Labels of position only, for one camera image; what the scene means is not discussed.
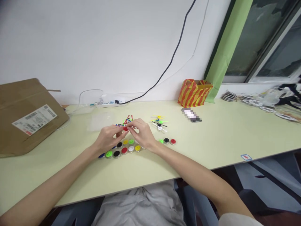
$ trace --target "smartphone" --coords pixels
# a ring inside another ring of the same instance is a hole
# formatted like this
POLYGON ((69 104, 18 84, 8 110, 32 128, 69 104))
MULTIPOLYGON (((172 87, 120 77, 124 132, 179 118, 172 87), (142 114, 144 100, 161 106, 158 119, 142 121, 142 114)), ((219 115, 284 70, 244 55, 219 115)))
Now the smartphone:
POLYGON ((202 119, 194 113, 191 108, 182 108, 181 111, 191 122, 201 122, 202 119))

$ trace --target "electrical outlet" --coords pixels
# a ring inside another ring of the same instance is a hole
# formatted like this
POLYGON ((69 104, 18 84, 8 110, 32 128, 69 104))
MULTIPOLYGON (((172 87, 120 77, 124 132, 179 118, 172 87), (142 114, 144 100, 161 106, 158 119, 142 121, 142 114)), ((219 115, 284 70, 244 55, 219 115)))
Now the electrical outlet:
POLYGON ((123 105, 116 104, 115 100, 110 100, 108 103, 102 103, 102 104, 96 105, 97 108, 103 108, 103 107, 122 107, 122 106, 126 106, 126 104, 123 104, 123 105))

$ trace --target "window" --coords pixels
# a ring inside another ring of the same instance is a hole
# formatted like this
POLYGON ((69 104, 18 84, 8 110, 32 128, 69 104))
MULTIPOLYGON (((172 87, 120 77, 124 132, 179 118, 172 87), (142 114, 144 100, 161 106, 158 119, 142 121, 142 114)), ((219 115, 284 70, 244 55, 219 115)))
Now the window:
POLYGON ((223 83, 298 82, 301 1, 254 0, 223 83))

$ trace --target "forearm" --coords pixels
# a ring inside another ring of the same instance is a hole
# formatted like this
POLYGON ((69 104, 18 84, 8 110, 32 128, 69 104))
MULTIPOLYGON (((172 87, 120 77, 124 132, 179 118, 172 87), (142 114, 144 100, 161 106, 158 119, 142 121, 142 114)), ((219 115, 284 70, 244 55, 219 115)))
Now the forearm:
POLYGON ((191 187, 208 197, 220 216, 240 213, 253 217, 235 190, 209 169, 158 142, 151 151, 164 159, 191 187))
POLYGON ((39 225, 93 160, 88 149, 0 217, 0 225, 39 225))

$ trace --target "red button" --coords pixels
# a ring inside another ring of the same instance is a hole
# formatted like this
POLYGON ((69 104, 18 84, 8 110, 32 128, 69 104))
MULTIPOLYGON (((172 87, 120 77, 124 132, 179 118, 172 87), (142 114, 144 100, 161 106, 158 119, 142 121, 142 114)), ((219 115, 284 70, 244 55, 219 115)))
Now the red button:
POLYGON ((126 153, 127 151, 128 151, 127 148, 123 148, 123 149, 121 150, 122 153, 126 153))

